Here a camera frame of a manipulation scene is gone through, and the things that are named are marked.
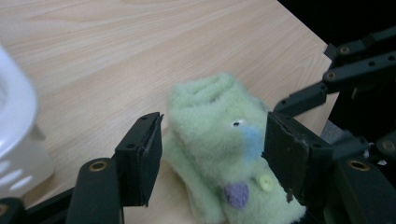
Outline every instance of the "white plastic object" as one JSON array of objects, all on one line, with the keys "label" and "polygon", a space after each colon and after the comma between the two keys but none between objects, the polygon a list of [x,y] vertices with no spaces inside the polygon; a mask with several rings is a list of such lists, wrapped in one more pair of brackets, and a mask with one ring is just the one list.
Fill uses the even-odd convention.
[{"label": "white plastic object", "polygon": [[36,114],[32,83],[0,45],[0,198],[21,197],[53,173]]}]

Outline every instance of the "wooden table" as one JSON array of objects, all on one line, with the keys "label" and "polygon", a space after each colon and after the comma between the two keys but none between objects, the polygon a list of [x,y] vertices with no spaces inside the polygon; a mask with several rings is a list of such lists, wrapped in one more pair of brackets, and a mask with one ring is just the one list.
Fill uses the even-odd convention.
[{"label": "wooden table", "polygon": [[[111,157],[137,118],[165,113],[177,83],[235,74],[273,107],[321,79],[326,44],[275,0],[0,2],[0,43],[32,79],[37,124],[54,175],[27,206],[72,188],[86,161]],[[320,133],[335,97],[299,117]],[[127,223],[196,223],[184,186],[166,162],[149,208]]]}]

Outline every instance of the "light wood surface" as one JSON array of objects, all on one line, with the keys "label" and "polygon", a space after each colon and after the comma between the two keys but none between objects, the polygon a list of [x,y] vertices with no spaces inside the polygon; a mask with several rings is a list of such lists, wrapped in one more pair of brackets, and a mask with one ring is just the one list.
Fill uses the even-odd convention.
[{"label": "light wood surface", "polygon": [[[273,107],[319,81],[326,44],[275,0],[0,1],[0,43],[32,79],[37,124],[54,175],[24,196],[42,202],[76,182],[86,161],[111,157],[137,118],[165,113],[177,83],[228,71]],[[334,97],[299,117],[320,133]],[[127,223],[196,223],[166,162],[149,208]]]}]

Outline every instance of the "light green fuzzy fabric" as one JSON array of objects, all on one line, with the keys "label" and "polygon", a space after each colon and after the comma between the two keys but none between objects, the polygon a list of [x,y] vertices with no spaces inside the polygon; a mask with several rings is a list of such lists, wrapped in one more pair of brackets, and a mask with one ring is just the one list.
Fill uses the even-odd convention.
[{"label": "light green fuzzy fabric", "polygon": [[[305,208],[296,200],[287,203],[285,191],[261,157],[267,106],[233,76],[179,84],[168,103],[163,158],[183,179],[197,219],[288,224],[304,215]],[[232,197],[227,193],[230,186],[240,185],[243,190],[232,191]]]}]

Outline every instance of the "wood grain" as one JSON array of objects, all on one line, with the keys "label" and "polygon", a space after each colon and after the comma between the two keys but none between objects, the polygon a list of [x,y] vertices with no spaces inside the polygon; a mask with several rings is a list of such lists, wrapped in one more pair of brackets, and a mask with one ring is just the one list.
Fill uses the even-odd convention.
[{"label": "wood grain", "polygon": [[[330,64],[326,44],[275,0],[8,0],[0,2],[0,31],[36,87],[37,124],[56,164],[24,196],[28,206],[73,187],[79,167],[110,157],[137,118],[165,113],[177,83],[228,71],[273,107],[319,81]],[[320,133],[334,99],[299,121]],[[149,208],[127,208],[125,216],[196,223],[165,162]]]}]

